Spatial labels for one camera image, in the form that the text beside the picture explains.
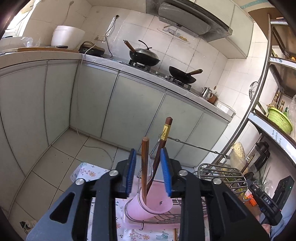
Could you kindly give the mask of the brown chopstick gold band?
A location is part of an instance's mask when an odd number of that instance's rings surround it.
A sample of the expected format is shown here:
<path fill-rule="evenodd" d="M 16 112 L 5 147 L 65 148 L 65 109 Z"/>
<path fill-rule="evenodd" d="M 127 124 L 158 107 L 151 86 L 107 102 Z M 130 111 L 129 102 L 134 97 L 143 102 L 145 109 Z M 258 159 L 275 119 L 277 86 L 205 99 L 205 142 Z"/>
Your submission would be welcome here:
<path fill-rule="evenodd" d="M 158 166 L 159 166 L 159 162 L 160 162 L 161 149 L 164 148 L 165 145 L 166 145 L 172 122 L 173 122 L 173 119 L 170 116 L 166 118 L 163 131 L 162 131 L 162 133 L 160 135 L 157 153 L 156 153 L 154 163 L 153 163 L 153 166 L 152 166 L 152 170 L 153 170 L 152 178 L 151 178 L 151 180 L 148 181 L 146 194 L 148 194 L 149 189 L 150 189 L 150 187 L 151 187 L 151 185 L 153 183 L 153 180 L 155 178 L 155 175 L 156 175 L 156 172 L 157 172 L 157 169 L 158 169 Z"/>

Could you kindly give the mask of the pink cup left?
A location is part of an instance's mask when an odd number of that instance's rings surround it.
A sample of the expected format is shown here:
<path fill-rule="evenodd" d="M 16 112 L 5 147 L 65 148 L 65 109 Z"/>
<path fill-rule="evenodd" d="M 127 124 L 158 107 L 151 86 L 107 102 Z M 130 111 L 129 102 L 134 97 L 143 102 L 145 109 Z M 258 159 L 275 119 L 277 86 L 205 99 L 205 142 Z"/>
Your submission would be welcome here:
<path fill-rule="evenodd" d="M 128 202 L 127 210 L 134 219 L 146 220 L 158 214 L 164 214 L 173 207 L 173 201 L 168 197 L 163 182 L 154 182 L 147 195 L 147 203 L 142 199 L 142 189 Z"/>

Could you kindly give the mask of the pink drip tray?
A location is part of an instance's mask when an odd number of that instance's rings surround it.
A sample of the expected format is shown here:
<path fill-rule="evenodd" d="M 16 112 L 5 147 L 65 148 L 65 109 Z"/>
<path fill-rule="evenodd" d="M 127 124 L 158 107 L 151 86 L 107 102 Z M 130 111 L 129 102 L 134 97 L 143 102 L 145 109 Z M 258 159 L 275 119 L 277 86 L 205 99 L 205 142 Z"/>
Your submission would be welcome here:
<path fill-rule="evenodd" d="M 173 208 L 164 213 L 158 214 L 146 220 L 134 219 L 127 210 L 128 204 L 124 207 L 123 226 L 134 230 L 172 230 L 180 228 L 181 206 L 176 204 Z"/>

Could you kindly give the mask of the black blender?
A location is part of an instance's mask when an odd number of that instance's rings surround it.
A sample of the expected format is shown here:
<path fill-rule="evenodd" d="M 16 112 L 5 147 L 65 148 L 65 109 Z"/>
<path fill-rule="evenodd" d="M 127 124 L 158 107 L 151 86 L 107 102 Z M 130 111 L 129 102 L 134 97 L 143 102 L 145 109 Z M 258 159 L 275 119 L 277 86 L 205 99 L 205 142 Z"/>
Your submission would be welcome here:
<path fill-rule="evenodd" d="M 266 141 L 257 142 L 246 157 L 248 172 L 259 171 L 270 157 L 269 144 Z"/>

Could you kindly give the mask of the floral table cloth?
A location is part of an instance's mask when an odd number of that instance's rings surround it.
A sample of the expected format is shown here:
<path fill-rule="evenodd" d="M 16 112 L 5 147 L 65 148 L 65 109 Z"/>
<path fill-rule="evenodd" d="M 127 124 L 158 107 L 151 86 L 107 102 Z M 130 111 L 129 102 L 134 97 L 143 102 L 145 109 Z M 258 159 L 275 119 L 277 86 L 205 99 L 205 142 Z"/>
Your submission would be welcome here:
<path fill-rule="evenodd" d="M 162 182 L 152 185 L 147 205 L 142 201 L 135 176 L 128 199 L 116 199 L 118 240 L 178 240 L 181 201 L 167 197 Z"/>

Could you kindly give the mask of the napa cabbage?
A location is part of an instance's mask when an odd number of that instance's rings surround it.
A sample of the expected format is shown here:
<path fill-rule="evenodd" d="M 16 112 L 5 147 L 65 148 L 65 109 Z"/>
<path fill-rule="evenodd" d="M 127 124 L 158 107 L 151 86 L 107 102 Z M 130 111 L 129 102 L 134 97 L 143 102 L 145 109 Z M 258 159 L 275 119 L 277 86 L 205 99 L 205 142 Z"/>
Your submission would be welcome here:
<path fill-rule="evenodd" d="M 235 143 L 231 148 L 229 154 L 230 165 L 232 168 L 242 170 L 245 166 L 245 151 L 241 142 Z"/>

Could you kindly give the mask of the gas stove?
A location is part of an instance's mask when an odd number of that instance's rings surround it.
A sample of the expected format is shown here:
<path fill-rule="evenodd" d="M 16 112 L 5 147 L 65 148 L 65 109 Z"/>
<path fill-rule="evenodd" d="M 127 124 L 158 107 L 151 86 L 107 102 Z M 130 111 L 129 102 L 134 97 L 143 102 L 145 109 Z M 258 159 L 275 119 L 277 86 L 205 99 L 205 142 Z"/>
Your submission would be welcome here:
<path fill-rule="evenodd" d="M 190 90 L 191 87 L 192 87 L 190 84 L 182 83 L 181 81 L 175 79 L 174 77 L 172 77 L 170 75 L 165 75 L 165 74 L 163 74 L 161 72 L 158 72 L 156 70 L 153 70 L 151 68 L 151 66 L 142 65 L 142 64 L 136 63 L 136 62 L 132 61 L 131 59 L 129 60 L 128 65 L 129 66 L 132 66 L 134 68 L 137 68 L 137 69 L 139 69 L 141 71 L 144 71 L 144 72 L 150 73 L 152 75 L 156 75 L 156 76 L 158 76 L 160 78 L 163 78 L 166 81 L 171 82 L 171 83 L 173 83 L 175 85 L 178 85 L 178 86 L 180 86 L 180 87 L 182 87 L 182 88 L 184 88 L 186 90 Z"/>

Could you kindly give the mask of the metal kettle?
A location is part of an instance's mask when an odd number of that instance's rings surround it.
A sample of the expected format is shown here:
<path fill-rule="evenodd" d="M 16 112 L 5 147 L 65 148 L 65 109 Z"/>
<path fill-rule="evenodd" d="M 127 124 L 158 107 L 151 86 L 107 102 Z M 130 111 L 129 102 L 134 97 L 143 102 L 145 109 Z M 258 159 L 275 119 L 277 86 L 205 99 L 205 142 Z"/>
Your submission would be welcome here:
<path fill-rule="evenodd" d="M 212 96 L 213 96 L 213 93 L 210 87 L 204 87 L 201 92 L 201 97 L 205 100 L 209 100 Z"/>

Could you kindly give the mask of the open black wok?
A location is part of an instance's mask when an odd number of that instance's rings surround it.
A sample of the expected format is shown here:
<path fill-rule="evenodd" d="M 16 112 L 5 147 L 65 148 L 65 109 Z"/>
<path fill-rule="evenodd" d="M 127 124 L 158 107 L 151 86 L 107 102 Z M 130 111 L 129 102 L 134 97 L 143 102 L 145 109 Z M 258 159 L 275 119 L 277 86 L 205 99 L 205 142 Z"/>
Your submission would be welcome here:
<path fill-rule="evenodd" d="M 178 68 L 170 66 L 169 72 L 174 79 L 176 79 L 184 84 L 192 84 L 196 81 L 196 79 L 193 77 L 193 75 L 201 74 L 201 73 L 203 73 L 203 70 L 197 69 L 197 70 L 185 73 L 184 71 L 179 70 Z"/>

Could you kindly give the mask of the green plastic basket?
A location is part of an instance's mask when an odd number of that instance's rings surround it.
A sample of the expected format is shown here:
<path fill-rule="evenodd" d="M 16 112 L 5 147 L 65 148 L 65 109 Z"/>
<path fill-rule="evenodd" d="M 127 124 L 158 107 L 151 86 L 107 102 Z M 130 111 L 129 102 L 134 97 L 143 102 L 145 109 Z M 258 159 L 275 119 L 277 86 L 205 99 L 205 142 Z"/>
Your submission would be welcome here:
<path fill-rule="evenodd" d="M 275 123 L 283 132 L 286 134 L 291 134 L 292 132 L 292 123 L 286 115 L 284 115 L 277 108 L 270 107 L 268 109 L 267 118 Z"/>

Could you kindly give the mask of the metal shelf rack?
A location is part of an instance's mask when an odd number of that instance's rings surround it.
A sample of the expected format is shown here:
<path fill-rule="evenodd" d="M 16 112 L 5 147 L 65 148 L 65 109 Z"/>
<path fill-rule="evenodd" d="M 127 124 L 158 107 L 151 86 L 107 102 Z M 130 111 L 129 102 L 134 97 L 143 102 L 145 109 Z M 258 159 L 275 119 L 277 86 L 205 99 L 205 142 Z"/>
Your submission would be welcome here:
<path fill-rule="evenodd" d="M 218 100 L 234 109 L 235 115 L 212 150 L 222 152 L 222 149 L 233 136 L 242 121 L 251 102 L 248 93 L 250 85 L 258 81 L 262 74 L 266 49 L 267 38 L 254 21 L 247 58 L 228 59 L 220 80 L 216 85 Z M 259 102 L 265 111 L 267 105 L 271 103 L 277 89 L 276 81 L 269 70 L 259 98 Z M 236 142 L 241 142 L 247 153 L 258 138 L 259 133 L 257 129 L 251 122 L 248 122 Z"/>

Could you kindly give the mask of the lidded black wok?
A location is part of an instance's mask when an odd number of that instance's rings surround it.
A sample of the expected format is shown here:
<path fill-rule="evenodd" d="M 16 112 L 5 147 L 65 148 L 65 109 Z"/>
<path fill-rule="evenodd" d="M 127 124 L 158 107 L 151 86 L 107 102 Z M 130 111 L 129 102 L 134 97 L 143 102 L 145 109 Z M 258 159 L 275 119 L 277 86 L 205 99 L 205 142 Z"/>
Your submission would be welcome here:
<path fill-rule="evenodd" d="M 139 40 L 139 42 L 143 43 L 146 48 L 133 48 L 133 46 L 128 42 L 128 40 L 123 40 L 124 44 L 129 48 L 129 56 L 133 62 L 140 63 L 142 65 L 146 66 L 155 66 L 160 62 L 160 59 L 158 58 L 157 54 L 152 52 L 150 49 L 151 47 L 148 47 L 147 44 L 145 44 L 142 40 Z"/>

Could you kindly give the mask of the black electric hotplate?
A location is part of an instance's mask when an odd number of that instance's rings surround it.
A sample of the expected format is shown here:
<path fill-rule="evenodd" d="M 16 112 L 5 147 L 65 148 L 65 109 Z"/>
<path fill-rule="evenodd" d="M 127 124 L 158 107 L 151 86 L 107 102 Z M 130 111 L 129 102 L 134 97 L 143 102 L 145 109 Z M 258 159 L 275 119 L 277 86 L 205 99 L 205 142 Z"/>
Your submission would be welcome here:
<path fill-rule="evenodd" d="M 105 49 L 96 46 L 90 41 L 84 41 L 79 47 L 79 53 L 91 56 L 101 57 L 105 53 Z"/>

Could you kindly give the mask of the range hood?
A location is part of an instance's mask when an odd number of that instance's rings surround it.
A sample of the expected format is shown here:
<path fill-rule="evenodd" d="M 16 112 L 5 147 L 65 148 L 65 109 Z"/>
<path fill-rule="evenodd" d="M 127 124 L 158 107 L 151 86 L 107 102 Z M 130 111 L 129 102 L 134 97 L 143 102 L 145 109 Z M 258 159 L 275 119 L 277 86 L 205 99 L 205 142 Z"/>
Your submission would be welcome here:
<path fill-rule="evenodd" d="M 232 35 L 233 30 L 205 8 L 191 1 L 145 1 L 146 13 L 189 35 L 212 42 Z"/>

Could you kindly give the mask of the white rice cooker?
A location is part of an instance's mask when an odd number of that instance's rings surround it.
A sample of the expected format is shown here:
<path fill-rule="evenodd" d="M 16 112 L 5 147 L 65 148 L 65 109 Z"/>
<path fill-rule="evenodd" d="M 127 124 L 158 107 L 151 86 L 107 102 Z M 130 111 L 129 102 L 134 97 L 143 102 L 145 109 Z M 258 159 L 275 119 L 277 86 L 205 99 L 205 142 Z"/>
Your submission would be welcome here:
<path fill-rule="evenodd" d="M 76 49 L 83 39 L 85 31 L 71 26 L 57 26 L 51 40 L 52 46 L 67 46 Z"/>

